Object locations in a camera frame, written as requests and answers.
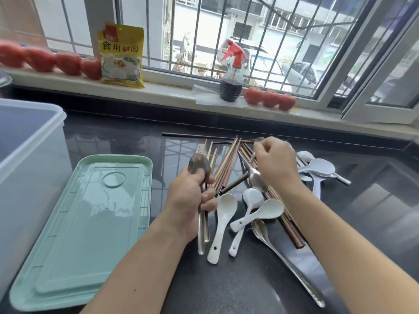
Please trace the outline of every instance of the bottle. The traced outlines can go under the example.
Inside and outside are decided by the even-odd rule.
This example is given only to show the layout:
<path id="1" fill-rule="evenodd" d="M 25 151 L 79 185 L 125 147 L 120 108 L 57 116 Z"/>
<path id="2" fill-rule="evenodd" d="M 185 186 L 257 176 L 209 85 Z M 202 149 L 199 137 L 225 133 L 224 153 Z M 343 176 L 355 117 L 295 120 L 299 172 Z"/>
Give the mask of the bottle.
<path id="1" fill-rule="evenodd" d="M 221 99 L 234 102 L 238 98 L 243 88 L 243 74 L 241 72 L 241 62 L 243 55 L 247 59 L 244 50 L 235 44 L 232 40 L 227 40 L 228 48 L 224 57 L 220 61 L 224 61 L 227 58 L 234 56 L 234 62 L 228 68 L 228 71 L 224 74 L 223 80 L 220 84 L 220 97 Z"/>

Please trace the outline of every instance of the plastic storage box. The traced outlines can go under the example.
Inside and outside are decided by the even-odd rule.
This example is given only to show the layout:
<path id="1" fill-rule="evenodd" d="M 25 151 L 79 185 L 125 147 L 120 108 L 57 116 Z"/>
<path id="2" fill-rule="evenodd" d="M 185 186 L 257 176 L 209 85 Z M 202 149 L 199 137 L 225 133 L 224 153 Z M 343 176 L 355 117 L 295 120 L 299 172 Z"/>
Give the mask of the plastic storage box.
<path id="1" fill-rule="evenodd" d="M 0 99 L 0 299 L 72 173 L 56 105 Z"/>

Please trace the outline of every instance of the food bag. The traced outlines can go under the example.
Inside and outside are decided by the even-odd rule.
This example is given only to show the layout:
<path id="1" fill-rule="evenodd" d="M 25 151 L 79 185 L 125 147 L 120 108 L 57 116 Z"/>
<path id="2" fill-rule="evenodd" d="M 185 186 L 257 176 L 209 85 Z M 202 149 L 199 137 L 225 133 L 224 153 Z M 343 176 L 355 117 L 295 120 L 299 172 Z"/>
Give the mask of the food bag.
<path id="1" fill-rule="evenodd" d="M 144 88 L 141 72 L 144 29 L 106 22 L 98 32 L 102 82 Z"/>

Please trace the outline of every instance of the reflective countertop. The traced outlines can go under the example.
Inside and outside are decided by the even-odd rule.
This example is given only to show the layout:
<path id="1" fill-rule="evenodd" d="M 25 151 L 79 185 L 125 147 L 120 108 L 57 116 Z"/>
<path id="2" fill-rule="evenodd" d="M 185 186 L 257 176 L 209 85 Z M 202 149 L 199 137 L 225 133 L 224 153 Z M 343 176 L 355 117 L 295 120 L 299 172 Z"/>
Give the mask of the reflective countertop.
<path id="1" fill-rule="evenodd" d="M 204 139 L 162 137 L 162 132 L 182 132 L 235 137 L 236 131 L 134 120 L 108 116 L 67 113 L 64 132 L 72 167 L 92 154 L 143 155 L 153 162 L 151 221 L 164 205 L 170 182 L 188 163 L 197 144 Z M 242 138 L 258 134 L 243 133 Z M 395 149 L 326 142 L 304 138 L 288 139 L 296 151 L 306 150 L 335 164 L 337 172 L 352 181 L 347 186 L 336 179 L 322 184 L 322 201 L 346 222 L 419 280 L 419 160 Z M 218 145 L 226 150 L 226 145 Z M 217 164 L 223 152 L 218 153 Z M 230 181 L 242 174 L 239 160 Z M 232 220 L 245 213 L 241 196 L 245 183 L 230 191 L 239 201 Z M 213 238 L 215 214 L 209 215 Z M 308 246 L 296 249 L 278 221 L 268 224 L 275 247 L 291 260 L 326 297 L 318 308 L 305 289 L 269 248 L 251 230 L 246 230 L 235 258 L 228 254 L 233 232 L 226 231 L 217 265 L 200 256 L 196 240 L 186 247 L 162 313 L 348 313 L 322 266 Z M 45 313 L 78 313 L 81 306 Z M 0 313 L 19 313 L 8 298 Z"/>

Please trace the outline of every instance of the tomato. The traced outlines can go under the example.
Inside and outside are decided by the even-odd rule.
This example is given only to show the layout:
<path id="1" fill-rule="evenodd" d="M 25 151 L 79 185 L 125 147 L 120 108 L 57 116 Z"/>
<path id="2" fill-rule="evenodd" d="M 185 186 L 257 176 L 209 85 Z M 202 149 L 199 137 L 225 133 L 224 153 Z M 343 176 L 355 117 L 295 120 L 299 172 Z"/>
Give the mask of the tomato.
<path id="1" fill-rule="evenodd" d="M 57 67 L 70 76 L 81 75 L 81 57 L 76 53 L 56 53 Z"/>
<path id="2" fill-rule="evenodd" d="M 265 107 L 273 108 L 280 103 L 281 95 L 274 90 L 263 93 L 262 102 Z"/>
<path id="3" fill-rule="evenodd" d="M 290 94 L 283 94 L 280 100 L 280 109 L 284 111 L 290 110 L 295 106 L 295 98 Z"/>
<path id="4" fill-rule="evenodd" d="M 47 48 L 26 47 L 26 62 L 30 67 L 40 73 L 50 73 L 57 63 L 55 54 Z"/>
<path id="5" fill-rule="evenodd" d="M 25 63 L 25 50 L 18 43 L 0 42 L 0 63 L 3 65 L 22 68 Z"/>
<path id="6" fill-rule="evenodd" d="M 81 61 L 81 71 L 87 78 L 98 80 L 102 78 L 101 60 L 96 57 L 86 57 Z"/>
<path id="7" fill-rule="evenodd" d="M 244 99 L 249 105 L 257 105 L 262 97 L 263 91 L 259 87 L 250 87 L 244 92 Z"/>

